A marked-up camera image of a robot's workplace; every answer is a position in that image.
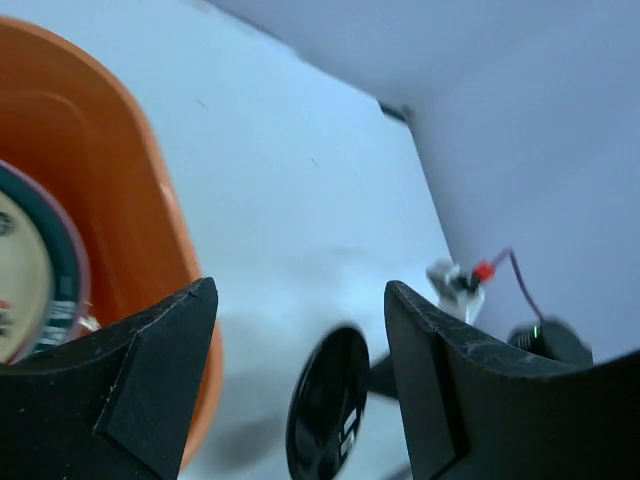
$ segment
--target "white label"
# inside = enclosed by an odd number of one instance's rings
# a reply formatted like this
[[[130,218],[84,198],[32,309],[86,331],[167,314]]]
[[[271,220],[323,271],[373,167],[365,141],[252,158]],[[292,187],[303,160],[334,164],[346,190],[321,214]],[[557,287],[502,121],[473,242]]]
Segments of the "white label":
[[[66,328],[46,326],[44,327],[44,330],[42,330],[39,343],[43,343],[45,345],[60,345],[64,342],[66,336]]]
[[[349,415],[349,418],[347,418],[347,421],[344,422],[344,425],[342,427],[342,434],[346,435],[347,432],[349,431],[349,429],[351,428],[351,425],[353,425],[353,422],[356,421],[356,417],[357,417],[357,413],[356,410],[353,410],[351,412],[351,414]]]
[[[51,311],[49,312],[49,318],[53,320],[69,320],[73,318],[76,313],[76,302],[51,302]]]
[[[355,441],[355,439],[356,439],[356,432],[352,430],[347,436],[347,438],[345,438],[342,444],[340,445],[341,457],[344,457],[347,453],[349,453],[349,450],[351,450],[351,447],[353,446],[353,442]]]

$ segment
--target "white surface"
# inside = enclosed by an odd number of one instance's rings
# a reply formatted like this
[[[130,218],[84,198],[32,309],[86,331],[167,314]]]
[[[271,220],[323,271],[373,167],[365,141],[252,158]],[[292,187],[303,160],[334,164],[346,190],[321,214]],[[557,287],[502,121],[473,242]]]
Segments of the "white surface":
[[[349,320],[383,353],[390,279],[435,300],[424,269],[448,250],[408,130],[213,11],[176,0],[0,5],[131,89],[218,284],[223,398],[182,478],[287,478],[287,407],[315,343]],[[371,401],[341,478],[381,478],[406,462],[397,406]]]
[[[640,346],[637,0],[208,1],[413,110],[457,262],[510,244],[596,360]],[[508,269],[487,290],[480,328],[534,320]]]

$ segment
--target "white table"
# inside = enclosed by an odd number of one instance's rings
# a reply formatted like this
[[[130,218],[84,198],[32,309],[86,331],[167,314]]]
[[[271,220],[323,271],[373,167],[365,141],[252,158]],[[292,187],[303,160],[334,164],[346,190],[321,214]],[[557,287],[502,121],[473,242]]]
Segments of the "white table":
[[[434,299],[424,268],[448,249],[409,131],[375,99],[184,1],[0,0],[0,13],[74,42],[133,92],[218,285],[224,392],[181,478],[287,478],[288,403],[315,343],[349,320],[383,353],[390,279]],[[370,401],[341,478],[407,461],[397,406]]]

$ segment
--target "orange container rim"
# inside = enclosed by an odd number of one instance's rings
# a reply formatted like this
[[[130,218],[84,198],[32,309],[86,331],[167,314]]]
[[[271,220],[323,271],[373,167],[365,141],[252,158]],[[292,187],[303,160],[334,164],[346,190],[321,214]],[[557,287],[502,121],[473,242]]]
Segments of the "orange container rim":
[[[129,107],[129,111],[139,129],[141,141],[153,166],[156,181],[162,185],[171,187],[171,181],[164,164],[164,160],[162,159],[160,148],[155,141],[153,130],[147,120],[147,117],[129,90],[106,67],[81,48],[43,27],[4,15],[0,15],[0,24],[6,27],[22,30],[31,35],[40,37],[47,42],[55,44],[58,48],[66,50],[78,58],[78,60],[87,64],[107,83],[109,83],[109,85]],[[169,208],[169,206],[167,207],[167,212],[173,227],[173,233],[177,236],[178,243],[181,247],[180,254],[182,256],[182,260],[187,266],[192,276],[192,280],[196,280],[201,277],[202,274],[198,266],[193,246],[189,240],[184,220],[180,215],[179,209]],[[193,459],[209,431],[209,427],[218,405],[220,392],[222,390],[224,367],[223,356],[222,336],[220,334],[219,322],[216,321],[216,327],[211,339],[211,347],[207,355],[207,363],[202,375],[198,399],[194,408],[191,428],[189,430],[189,436],[187,438],[182,457],[181,470],[183,470]]]

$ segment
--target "orange bowl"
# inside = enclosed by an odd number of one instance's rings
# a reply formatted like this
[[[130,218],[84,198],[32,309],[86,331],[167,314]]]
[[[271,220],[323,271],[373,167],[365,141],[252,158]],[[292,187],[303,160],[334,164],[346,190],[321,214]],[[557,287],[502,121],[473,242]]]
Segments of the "orange bowl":
[[[51,192],[91,263],[91,313],[106,326],[201,276],[151,127],[127,89],[78,47],[0,17],[0,158]],[[222,386],[216,326],[182,467]]]

